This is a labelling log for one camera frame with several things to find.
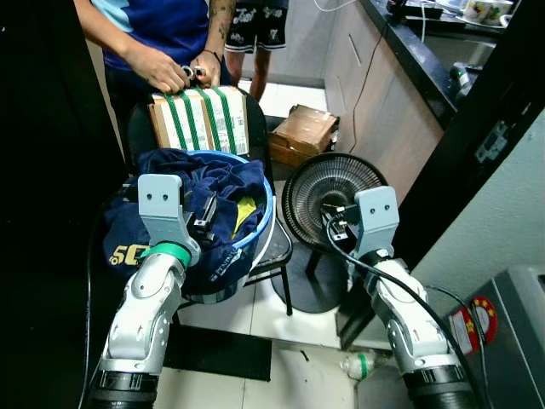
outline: wristband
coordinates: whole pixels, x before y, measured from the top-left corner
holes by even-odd
[[[203,51],[206,51],[207,53],[211,53],[221,65],[221,58],[215,51],[210,51],[209,49],[204,49]]]

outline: person's hand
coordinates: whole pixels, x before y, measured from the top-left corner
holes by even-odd
[[[204,75],[195,76],[203,88],[217,87],[220,85],[220,62],[215,58],[214,54],[209,51],[203,51],[195,60],[191,61],[191,68],[193,71],[195,71],[196,66],[200,66],[204,69]]]
[[[160,91],[175,94],[189,87],[184,70],[158,49],[134,41],[123,58],[134,72]]]

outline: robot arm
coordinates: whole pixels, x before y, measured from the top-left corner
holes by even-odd
[[[422,284],[409,275],[403,261],[392,259],[392,239],[399,224],[393,188],[365,190],[356,194],[355,202],[351,209],[339,209],[336,216],[341,227],[359,225],[356,247],[350,256],[385,276],[368,274],[353,264],[349,271],[364,279],[372,308],[386,327],[393,356],[414,405],[438,409],[477,407],[462,364],[437,322],[412,295],[387,279],[397,279],[427,302]]]
[[[89,408],[153,407],[185,271],[200,257],[197,242],[187,232],[180,191],[178,176],[143,175],[138,180],[139,213],[153,247],[125,286],[89,393]]]

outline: wooden cabinet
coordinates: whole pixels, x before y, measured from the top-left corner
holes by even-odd
[[[359,3],[334,28],[325,94],[341,117],[336,150],[374,164],[401,203],[443,130]]]

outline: blue basket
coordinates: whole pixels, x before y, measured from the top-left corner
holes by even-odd
[[[233,155],[232,153],[224,153],[220,151],[187,151],[187,154],[191,156],[195,156],[197,158],[201,158],[205,160],[206,162],[219,159],[223,162],[228,162],[229,164],[233,164],[233,165],[248,163],[248,160],[244,158],[241,158],[237,155]],[[248,236],[244,237],[243,239],[239,240],[237,243],[233,244],[233,247],[235,247],[236,249],[241,249],[242,252],[246,254],[246,256],[251,258],[254,258],[255,248],[257,247],[259,238],[261,234],[267,228],[267,225],[271,221],[273,212],[274,212],[273,196],[272,196],[273,191],[266,177],[263,179],[263,186],[265,188],[265,195],[267,200],[265,214],[263,215],[261,221],[257,225],[257,228],[255,228],[255,231],[253,231],[252,233],[250,233]],[[227,300],[229,297],[234,295],[238,290],[244,287],[244,284],[246,280],[248,279],[249,274],[250,274],[250,271],[248,271],[244,276],[242,276],[236,282],[231,283],[227,288],[219,292],[216,292],[214,294],[184,294],[184,297],[188,300],[199,302],[202,304],[213,304],[216,302]]]

